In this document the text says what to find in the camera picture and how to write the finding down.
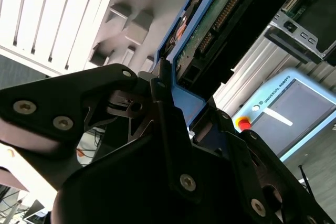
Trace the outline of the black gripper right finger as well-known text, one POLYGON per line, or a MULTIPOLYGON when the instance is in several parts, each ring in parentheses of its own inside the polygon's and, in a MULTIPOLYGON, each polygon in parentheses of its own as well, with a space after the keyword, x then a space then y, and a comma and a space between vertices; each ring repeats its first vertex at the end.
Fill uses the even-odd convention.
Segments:
POLYGON ((254 131, 238 133, 231 117, 209 99, 202 110, 201 147, 227 158, 238 192, 252 212, 270 223, 333 223, 265 141, 254 131))

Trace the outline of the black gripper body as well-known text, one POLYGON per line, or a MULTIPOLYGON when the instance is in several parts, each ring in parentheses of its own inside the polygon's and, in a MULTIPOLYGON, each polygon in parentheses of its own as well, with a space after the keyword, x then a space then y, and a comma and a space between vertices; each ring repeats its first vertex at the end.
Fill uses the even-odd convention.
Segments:
POLYGON ((161 147, 151 137, 75 172, 54 202, 53 223, 251 223, 227 159, 194 146, 192 159, 203 187, 191 202, 169 187, 161 147))

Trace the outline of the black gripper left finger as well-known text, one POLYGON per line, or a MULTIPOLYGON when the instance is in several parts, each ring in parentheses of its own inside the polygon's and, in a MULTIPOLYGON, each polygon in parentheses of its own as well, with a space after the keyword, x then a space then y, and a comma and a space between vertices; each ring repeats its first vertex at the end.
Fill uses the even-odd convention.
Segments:
POLYGON ((69 161, 86 130, 126 119, 127 126, 117 129, 114 137, 127 138, 111 153, 153 138, 161 147, 169 187, 199 202, 204 189, 196 185, 193 147, 183 113, 173 102, 171 73, 165 59, 150 80, 115 63, 4 89, 1 141, 41 163, 69 161))

